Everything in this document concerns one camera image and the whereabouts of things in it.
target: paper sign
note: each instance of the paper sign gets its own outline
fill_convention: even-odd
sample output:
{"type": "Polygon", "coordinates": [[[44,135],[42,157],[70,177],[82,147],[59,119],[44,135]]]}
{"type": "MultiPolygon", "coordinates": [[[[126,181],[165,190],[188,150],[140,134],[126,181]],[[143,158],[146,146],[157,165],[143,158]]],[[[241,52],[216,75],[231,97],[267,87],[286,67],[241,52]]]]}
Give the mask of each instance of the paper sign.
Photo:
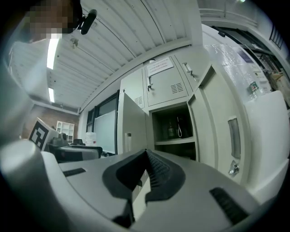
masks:
{"type": "Polygon", "coordinates": [[[148,72],[148,76],[152,76],[154,74],[157,74],[161,71],[164,71],[166,69],[172,68],[173,64],[171,63],[171,60],[169,59],[169,57],[157,61],[153,64],[150,64],[147,66],[147,72],[148,72]]]}

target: cabinet vent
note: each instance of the cabinet vent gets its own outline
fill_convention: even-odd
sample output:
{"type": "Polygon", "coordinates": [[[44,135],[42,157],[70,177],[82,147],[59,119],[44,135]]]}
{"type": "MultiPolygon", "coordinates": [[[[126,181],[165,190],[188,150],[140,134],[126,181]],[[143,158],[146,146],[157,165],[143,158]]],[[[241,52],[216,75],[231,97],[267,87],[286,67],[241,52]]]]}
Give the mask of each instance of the cabinet vent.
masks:
{"type": "Polygon", "coordinates": [[[172,91],[172,93],[177,93],[177,92],[183,91],[181,83],[178,83],[176,85],[172,85],[171,86],[171,91],[172,91]]]}
{"type": "Polygon", "coordinates": [[[135,98],[134,102],[135,102],[137,105],[142,104],[142,97],[135,98]]]}

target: door lock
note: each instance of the door lock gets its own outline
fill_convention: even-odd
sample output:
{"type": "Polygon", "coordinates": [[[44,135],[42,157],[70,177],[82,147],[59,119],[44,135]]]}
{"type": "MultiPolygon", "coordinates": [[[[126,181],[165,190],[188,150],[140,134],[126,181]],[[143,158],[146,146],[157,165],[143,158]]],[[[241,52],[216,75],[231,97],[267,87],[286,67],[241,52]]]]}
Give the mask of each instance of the door lock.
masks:
{"type": "Polygon", "coordinates": [[[229,170],[228,174],[231,177],[235,177],[239,173],[239,171],[240,171],[239,165],[233,160],[231,163],[230,170],[229,170]]]}

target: brick wall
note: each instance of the brick wall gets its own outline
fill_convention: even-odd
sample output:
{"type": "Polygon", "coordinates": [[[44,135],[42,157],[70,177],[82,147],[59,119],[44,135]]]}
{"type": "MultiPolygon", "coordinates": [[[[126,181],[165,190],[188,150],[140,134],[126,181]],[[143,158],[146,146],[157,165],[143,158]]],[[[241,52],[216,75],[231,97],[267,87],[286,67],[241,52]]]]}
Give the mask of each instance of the brick wall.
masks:
{"type": "Polygon", "coordinates": [[[48,126],[50,127],[54,126],[55,128],[58,121],[73,123],[74,124],[73,138],[77,139],[79,116],[64,113],[61,111],[56,111],[53,109],[49,109],[49,108],[46,108],[43,106],[37,106],[37,105],[33,106],[30,116],[24,124],[22,135],[21,135],[23,139],[29,138],[29,135],[35,125],[37,118],[40,118],[48,126]]]}

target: black rubber pad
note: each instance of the black rubber pad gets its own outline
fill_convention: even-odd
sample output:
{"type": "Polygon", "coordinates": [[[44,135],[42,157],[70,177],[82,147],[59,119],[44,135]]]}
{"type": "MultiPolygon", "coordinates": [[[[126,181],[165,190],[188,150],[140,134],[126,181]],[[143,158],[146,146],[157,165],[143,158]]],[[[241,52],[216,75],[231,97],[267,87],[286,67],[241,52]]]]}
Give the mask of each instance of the black rubber pad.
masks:
{"type": "Polygon", "coordinates": [[[79,169],[72,169],[72,170],[64,171],[63,174],[65,177],[68,177],[68,176],[77,175],[83,172],[86,172],[85,169],[79,168],[79,169]]]}
{"type": "Polygon", "coordinates": [[[230,197],[229,194],[227,194],[224,189],[214,188],[209,192],[233,225],[239,223],[248,216],[248,214],[230,197]]]}

